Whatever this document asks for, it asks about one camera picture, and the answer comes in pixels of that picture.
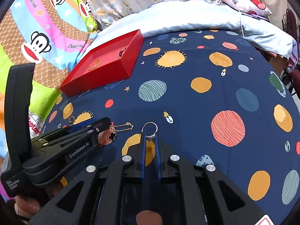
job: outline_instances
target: pillow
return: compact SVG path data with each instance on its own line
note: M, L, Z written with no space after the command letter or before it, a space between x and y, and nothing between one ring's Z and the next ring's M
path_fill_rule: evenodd
M265 4L259 0L238 0L237 4L234 4L232 0L222 0L222 2L226 3L237 11L239 8L243 13L256 14L259 16L272 15L269 8L267 8Z

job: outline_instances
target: metal bolt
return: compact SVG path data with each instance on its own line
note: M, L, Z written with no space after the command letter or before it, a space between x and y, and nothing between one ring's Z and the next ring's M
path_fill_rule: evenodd
M92 172L94 172L95 170L96 170L96 167L93 166L93 165L88 166L88 167L86 168L86 171L89 172L89 173L92 173Z
M130 162L131 159L132 159L131 156L128 156L128 155L122 157L122 160L123 160L124 162Z
M174 162L178 161L180 159L180 157L178 155L172 155L170 156L170 159Z
M206 169L210 172L213 172L213 171L216 170L216 167L212 164L209 164L209 165L206 166Z

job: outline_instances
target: pink stripe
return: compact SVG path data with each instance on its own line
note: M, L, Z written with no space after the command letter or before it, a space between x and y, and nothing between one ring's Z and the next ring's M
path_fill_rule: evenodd
M49 35L51 40L53 41L54 45L59 48L63 49L66 52L75 52L82 50L82 47L78 48L68 48L70 44L72 45L85 45L85 41L78 41L67 38L53 23L51 17L49 16L46 8L44 7L41 0L34 0L35 4L37 5L36 8L33 7L30 0L25 0L28 10L30 11L31 15L35 18L35 20L39 23L39 25L46 31ZM43 10L44 14L42 16L37 16L38 10Z

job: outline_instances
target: red box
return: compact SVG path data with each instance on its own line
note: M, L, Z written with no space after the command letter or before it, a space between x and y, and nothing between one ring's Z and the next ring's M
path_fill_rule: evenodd
M67 97L130 78L144 39L140 30L108 41L88 52L63 81L60 89ZM99 67L89 67L101 59Z

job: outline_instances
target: star print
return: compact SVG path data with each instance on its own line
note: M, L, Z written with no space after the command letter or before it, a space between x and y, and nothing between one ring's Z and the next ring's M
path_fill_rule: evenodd
M18 8L21 5L20 2L15 2L15 4L13 5L15 8Z
M43 9L37 10L37 16L43 16L44 12Z
M64 12L64 14L65 14L66 16L69 16L69 15L71 14L71 9L66 10L66 11Z
M63 58L63 56L59 56L58 58L54 58L55 59L55 63L61 64L62 63L62 58Z

